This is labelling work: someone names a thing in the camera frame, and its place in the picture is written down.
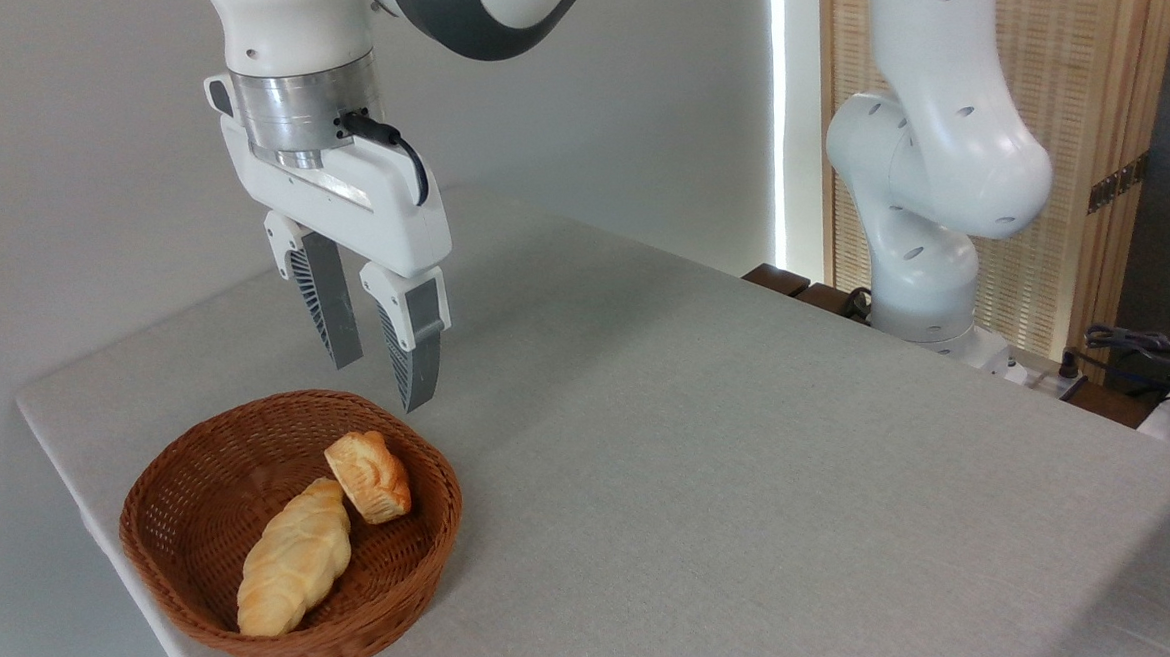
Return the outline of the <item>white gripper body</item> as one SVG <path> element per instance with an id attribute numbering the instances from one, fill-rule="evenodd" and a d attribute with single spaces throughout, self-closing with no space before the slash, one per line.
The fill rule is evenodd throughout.
<path id="1" fill-rule="evenodd" d="M 344 249 L 404 278 L 439 267 L 450 253 L 436 184 L 418 205 L 410 155 L 376 141 L 322 151 L 321 168 L 287 168 L 252 152 L 242 124 L 222 115 L 219 127 L 245 191 L 268 209 L 323 234 Z"/>

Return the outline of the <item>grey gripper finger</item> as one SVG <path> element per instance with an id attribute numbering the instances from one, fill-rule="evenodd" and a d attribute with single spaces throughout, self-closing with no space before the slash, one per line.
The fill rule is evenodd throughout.
<path id="1" fill-rule="evenodd" d="M 438 389 L 442 336 L 452 325 L 442 269 L 404 278 L 369 262 L 362 268 L 362 288 L 378 307 L 402 410 L 415 412 Z"/>
<path id="2" fill-rule="evenodd" d="M 336 241 L 274 210 L 264 217 L 264 231 L 276 270 L 297 284 L 336 369 L 357 362 L 363 348 Z"/>

